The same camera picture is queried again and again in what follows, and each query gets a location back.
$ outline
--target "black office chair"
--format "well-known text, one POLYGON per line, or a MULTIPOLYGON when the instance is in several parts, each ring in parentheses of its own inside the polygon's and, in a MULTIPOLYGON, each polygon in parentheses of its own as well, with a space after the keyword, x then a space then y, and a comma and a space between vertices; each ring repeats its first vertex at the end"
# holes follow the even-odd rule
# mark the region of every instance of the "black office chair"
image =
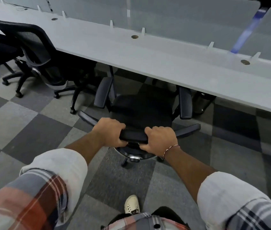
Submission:
POLYGON ((46 85, 57 90, 54 92, 55 98, 59 98, 61 92, 75 90, 71 114, 76 113, 75 103, 81 91, 96 93, 87 86, 98 87, 101 82, 102 78, 95 76, 96 61, 57 51, 45 31, 36 25, 0 21, 0 30, 19 41, 33 70, 46 85), (68 81, 73 81, 75 85, 67 87, 68 81))
POLYGON ((20 92, 20 89, 28 77, 32 77, 31 69, 28 67, 25 61, 19 60, 16 57, 22 57, 24 54, 19 46, 15 46, 12 41, 5 40, 0 38, 0 65, 4 65, 12 74, 2 78, 3 85, 9 85, 9 79, 20 77, 18 81, 18 86, 16 89, 16 97, 21 98, 23 95, 20 92), (14 60, 21 72, 15 72, 7 62, 14 60))
MULTIPOLYGON (((128 141, 126 147, 115 148, 120 154, 125 156, 121 163, 122 167, 127 165, 127 159, 131 162, 140 162, 143 159, 155 157, 139 148, 139 143, 148 143, 145 127, 163 126, 171 127, 172 121, 180 115, 181 119, 191 119, 192 117, 192 97, 188 88, 177 86, 179 93, 179 105, 172 112, 172 106, 164 100, 140 95, 120 95, 111 103, 109 99, 110 89, 113 83, 113 69, 110 69, 112 77, 105 77, 101 81, 96 92, 94 105, 99 108, 107 106, 110 117, 126 124, 126 129, 121 131, 120 139, 128 141)), ((98 122, 93 116, 89 116, 83 111, 78 113, 80 118, 92 126, 98 122)), ((187 137, 195 131, 200 130, 200 124, 195 124, 176 130, 177 138, 187 137)))

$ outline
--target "rolled-up sleeve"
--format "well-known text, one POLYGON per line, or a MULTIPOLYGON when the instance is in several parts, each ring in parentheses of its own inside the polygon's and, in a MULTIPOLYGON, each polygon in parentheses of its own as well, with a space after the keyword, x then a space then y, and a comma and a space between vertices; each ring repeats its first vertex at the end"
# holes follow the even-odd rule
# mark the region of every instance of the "rolled-up sleeve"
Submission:
POLYGON ((64 224, 71 216, 80 197, 87 174, 85 159, 74 150, 60 148, 35 157, 30 165, 22 167, 20 175, 31 169, 51 171, 65 182, 68 192, 68 204, 63 218, 58 220, 57 226, 64 224))
POLYGON ((232 215, 248 202, 259 198, 271 202, 266 194, 239 178, 215 172, 201 184, 197 204, 207 229, 221 230, 232 215))

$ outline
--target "long white table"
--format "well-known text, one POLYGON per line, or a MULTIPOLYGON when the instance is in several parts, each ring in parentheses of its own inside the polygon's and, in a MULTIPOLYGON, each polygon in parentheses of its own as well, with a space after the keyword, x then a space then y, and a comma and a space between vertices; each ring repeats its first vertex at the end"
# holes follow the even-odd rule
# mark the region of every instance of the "long white table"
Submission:
POLYGON ((271 111, 269 60, 1 2, 0 20, 40 26, 57 50, 271 111))

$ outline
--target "black pants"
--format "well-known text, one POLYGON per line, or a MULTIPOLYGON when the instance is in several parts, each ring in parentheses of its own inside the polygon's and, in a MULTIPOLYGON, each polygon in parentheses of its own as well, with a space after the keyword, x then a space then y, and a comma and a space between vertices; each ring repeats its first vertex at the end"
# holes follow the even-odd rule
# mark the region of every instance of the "black pants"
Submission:
MULTIPOLYGON (((167 218, 169 220, 173 220, 173 221, 175 221, 175 222, 177 222, 179 224, 183 224, 183 225, 189 227, 188 224, 185 224, 183 222, 183 220, 179 217, 179 215, 177 215, 176 212, 174 212, 169 207, 159 207, 151 215, 167 218)), ((113 224, 115 221, 120 220, 122 218, 129 217, 129 216, 131 216, 131 214, 125 214, 125 213, 118 214, 113 220, 111 220, 111 222, 108 225, 113 224)))

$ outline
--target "plaid shirt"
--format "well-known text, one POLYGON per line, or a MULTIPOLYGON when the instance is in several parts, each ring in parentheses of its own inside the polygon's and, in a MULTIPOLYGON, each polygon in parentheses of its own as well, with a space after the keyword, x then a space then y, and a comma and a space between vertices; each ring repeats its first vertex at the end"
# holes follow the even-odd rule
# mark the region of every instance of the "plaid shirt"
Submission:
MULTIPOLYGON (((65 223, 68 220, 65 216, 66 212, 68 212, 68 207, 71 207, 70 203, 72 202, 72 199, 77 201, 79 198, 77 194, 75 195, 75 190, 71 187, 68 188, 67 186, 67 184, 70 185, 68 182, 72 180, 71 177, 69 178, 69 181, 64 181, 58 174, 49 170, 37 168, 36 166, 36 163, 39 161, 45 162, 45 160, 48 160, 46 164, 52 163, 49 161, 49 158, 53 157, 56 157, 56 160, 54 160, 55 163, 60 160, 64 161, 65 153, 67 153, 67 151, 62 151, 61 154, 60 151, 53 151, 54 153, 38 156, 39 158, 37 157, 37 159, 34 159, 35 162, 31 164, 31 169, 25 170, 21 176, 0 190, 0 229, 48 230, 54 229, 56 225, 65 223)), ((71 155, 68 155, 67 153, 69 159, 74 157, 73 160, 75 163, 81 160, 80 158, 77 158, 77 156, 78 155, 75 154, 75 152, 71 155)), ((81 162, 79 165, 81 165, 81 168, 84 167, 84 171, 87 170, 81 162)), ((222 184, 220 184, 219 180, 220 176, 223 177, 224 181, 226 180, 226 177, 232 175, 221 172, 215 173, 213 176, 210 175, 207 178, 208 181, 205 180, 202 183, 198 194, 197 201, 200 213, 203 220, 206 222, 207 229, 271 230, 271 201, 268 197, 255 198, 248 202, 241 201, 241 198, 235 199, 235 197, 230 196, 230 192, 226 194, 226 189, 224 190, 222 188, 222 184), (211 187, 210 183, 214 185, 217 192, 207 190, 207 187, 211 187), (230 205, 232 200, 226 198, 220 199, 220 193, 224 197, 229 196, 233 200, 232 205, 230 205), (218 205, 211 206, 211 203, 215 201, 218 205), (236 204, 238 204, 238 206, 240 205, 238 211, 232 215, 228 215, 230 212, 229 210, 236 204)), ((238 187, 246 185, 246 188, 241 189, 239 193, 243 193, 243 191, 247 189, 257 192, 256 188, 242 182, 236 177, 232 177, 230 177, 232 180, 230 181, 231 183, 237 184, 238 187)), ((76 188, 81 190, 81 187, 82 184, 78 185, 76 188)), ((136 214, 118 220, 107 226, 105 229, 152 230, 155 229, 156 224, 160 225, 160 230, 188 229, 184 225, 172 220, 161 218, 159 216, 152 216, 148 213, 136 214)))

